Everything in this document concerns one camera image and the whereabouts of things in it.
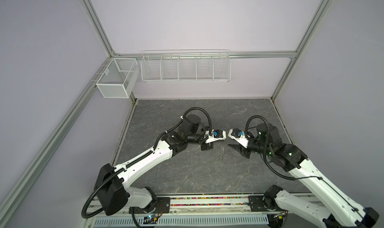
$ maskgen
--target gray marble surface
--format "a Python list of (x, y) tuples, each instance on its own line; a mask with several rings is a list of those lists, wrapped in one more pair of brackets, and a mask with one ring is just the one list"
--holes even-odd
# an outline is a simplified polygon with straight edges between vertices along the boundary
[[(232, 128), (243, 130), (250, 116), (262, 115), (279, 129), (283, 142), (288, 143), (273, 105), (267, 99), (139, 100), (118, 163), (150, 148), (162, 131), (174, 126), (185, 110), (194, 106), (208, 112), (213, 129), (226, 132)], [(194, 110), (190, 113), (198, 115), (208, 125), (202, 112)], [(254, 119), (250, 127), (261, 122)], [(139, 177), (132, 187), (149, 186), (156, 194), (263, 193), (271, 185), (281, 186), (288, 192), (309, 192), (299, 181), (285, 180), (272, 173), (259, 154), (251, 154), (247, 159), (227, 144), (237, 142), (228, 137), (206, 151), (201, 151), (199, 145), (189, 144), (186, 150)], [(271, 165), (287, 175), (281, 168)]]

